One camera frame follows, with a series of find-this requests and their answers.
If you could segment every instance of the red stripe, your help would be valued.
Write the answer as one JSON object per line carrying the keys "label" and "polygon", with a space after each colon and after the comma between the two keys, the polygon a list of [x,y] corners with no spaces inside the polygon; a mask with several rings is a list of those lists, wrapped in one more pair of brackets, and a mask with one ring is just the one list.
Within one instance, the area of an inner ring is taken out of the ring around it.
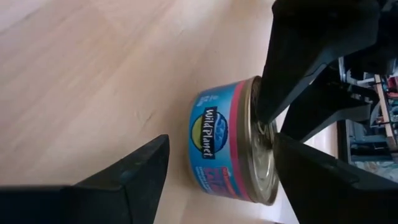
{"label": "red stripe", "polygon": [[238,140],[236,138],[237,135],[237,129],[236,129],[236,123],[237,123],[237,118],[238,118],[238,104],[239,104],[239,98],[241,96],[241,92],[243,89],[245,81],[241,81],[236,85],[234,95],[232,97],[232,102],[231,102],[231,109],[229,111],[229,151],[231,153],[231,161],[232,161],[232,168],[233,168],[233,173],[234,173],[234,178],[236,181],[236,185],[238,186],[238,189],[243,196],[243,200],[250,201],[250,198],[248,196],[248,193],[246,192],[246,189],[243,184],[242,180],[242,173],[241,169],[239,167],[239,157],[238,157]]}

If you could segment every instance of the wood grain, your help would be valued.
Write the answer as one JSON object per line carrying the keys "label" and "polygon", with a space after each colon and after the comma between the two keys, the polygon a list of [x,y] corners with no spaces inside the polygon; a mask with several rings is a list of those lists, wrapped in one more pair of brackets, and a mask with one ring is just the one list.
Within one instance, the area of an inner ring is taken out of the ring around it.
{"label": "wood grain", "polygon": [[0,184],[74,184],[167,133],[156,223],[278,221],[199,192],[185,160],[195,95],[262,74],[271,5],[0,0]]}

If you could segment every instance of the wild planet logo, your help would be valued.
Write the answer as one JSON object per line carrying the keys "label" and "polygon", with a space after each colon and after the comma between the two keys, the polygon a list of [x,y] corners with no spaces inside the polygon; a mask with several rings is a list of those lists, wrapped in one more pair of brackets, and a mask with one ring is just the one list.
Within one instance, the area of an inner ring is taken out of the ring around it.
{"label": "wild planet logo", "polygon": [[201,151],[202,158],[216,159],[228,138],[228,124],[224,116],[217,112],[217,107],[205,108],[203,114],[193,123],[191,138]]}

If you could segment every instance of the metal can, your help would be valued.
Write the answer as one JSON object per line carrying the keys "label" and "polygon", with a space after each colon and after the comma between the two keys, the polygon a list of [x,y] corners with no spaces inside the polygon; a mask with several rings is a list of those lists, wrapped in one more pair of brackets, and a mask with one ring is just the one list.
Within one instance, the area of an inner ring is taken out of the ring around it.
{"label": "metal can", "polygon": [[253,77],[197,96],[188,155],[206,193],[272,205],[279,184],[272,153],[276,123],[257,120],[260,81]]}

